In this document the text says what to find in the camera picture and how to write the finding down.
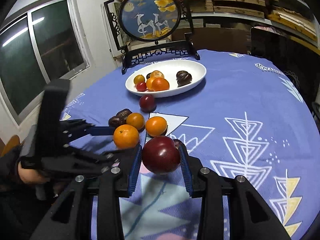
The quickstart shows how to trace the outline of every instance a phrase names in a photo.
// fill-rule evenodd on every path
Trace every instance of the window frame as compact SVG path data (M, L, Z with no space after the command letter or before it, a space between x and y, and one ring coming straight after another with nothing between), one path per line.
M45 82L48 84L50 83L49 76L44 68L44 64L42 62L39 49L36 43L36 38L33 30L32 25L32 17L31 13L39 10L45 6L54 4L56 2L60 2L64 0L38 0L34 3L31 3L30 5L25 6L21 10L17 11L16 13L12 14L11 16L7 17L7 19L4 21L3 25L0 28L0 35L4 33L6 30L11 28L14 24L19 22L20 20L23 20L27 18L28 20L28 33L31 38L32 48L36 57L36 61L38 63L39 69L42 73L42 76L45 80ZM71 20L72 29L76 38L76 42L78 44L78 48L80 50L81 56L83 58L83 63L79 66L71 69L68 73L64 74L62 79L71 79L75 75L77 75L79 72L85 70L91 65L92 62L92 56L90 55L90 50L88 47L88 44L85 39L83 27L80 20L80 14L77 8L76 0L66 0L68 5L68 11L69 16ZM7 93L5 92L4 86L2 84L2 81L0 79L0 100L4 102L4 108L7 110L8 114L11 116L13 122L15 125L19 128L19 125L27 118L29 114L33 112L35 108L37 108L40 105L40 102L42 100L43 91L37 95L22 111L20 114L17 114L17 112L14 110Z

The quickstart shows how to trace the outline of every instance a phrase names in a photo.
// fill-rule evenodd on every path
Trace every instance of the white moon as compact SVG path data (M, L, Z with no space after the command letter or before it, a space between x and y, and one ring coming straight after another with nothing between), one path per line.
M131 3L131 2L126 3L125 6L123 7L123 9L124 9L126 12L131 12L131 11L134 9L134 5L133 5L133 3Z

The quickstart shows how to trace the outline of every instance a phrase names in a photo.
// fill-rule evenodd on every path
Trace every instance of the table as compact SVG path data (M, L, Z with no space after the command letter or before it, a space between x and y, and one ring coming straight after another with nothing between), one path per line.
M320 184L315 179L320 170L320 137L306 104L289 79L266 59L208 50L199 54L206 78L188 92L157 98L155 113L168 121L168 136L183 141L204 167L226 177L246 176L292 239L300 239L320 210ZM128 92L124 83L144 66L137 65L126 75L118 68L102 77L68 104L62 117L106 126L124 108L140 112L139 97ZM144 131L142 146L145 140ZM73 146L96 153L116 148L111 136L85 136ZM225 199L224 205L224 236L229 239ZM196 239L201 199L189 198L180 169L157 176L141 165L136 191L121 199L120 206L126 240ZM97 198L92 239L96 239L96 209Z

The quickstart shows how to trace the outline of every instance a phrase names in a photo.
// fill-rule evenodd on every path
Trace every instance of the window glass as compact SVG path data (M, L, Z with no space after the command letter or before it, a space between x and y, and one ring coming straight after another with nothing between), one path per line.
M60 78L81 65L81 56L73 32L67 1L45 6L31 13L36 43L50 80Z
M0 35L0 78L18 115L46 85L32 48L27 17Z

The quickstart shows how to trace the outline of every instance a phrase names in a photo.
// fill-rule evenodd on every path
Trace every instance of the white plate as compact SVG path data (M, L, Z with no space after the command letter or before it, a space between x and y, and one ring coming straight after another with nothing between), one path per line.
M146 92L137 91L133 83L133 79L137 75L143 75L144 78L146 78L146 76L149 73L155 70L159 70L163 73L164 78L170 84L170 88L168 90L157 91L157 92L151 92L148 90ZM192 82L190 84L182 87L178 87L176 74L180 70L188 71L191 74ZM143 67L137 70L130 77L128 77L127 81L125 82L125 87L127 90L129 90L130 92L138 96L153 95L155 98L170 97L170 96L184 93L196 87L203 80L206 73L207 73L207 69L204 67L204 65L196 61L182 60L182 59L166 60L166 61L153 63L151 65L148 65L146 67Z

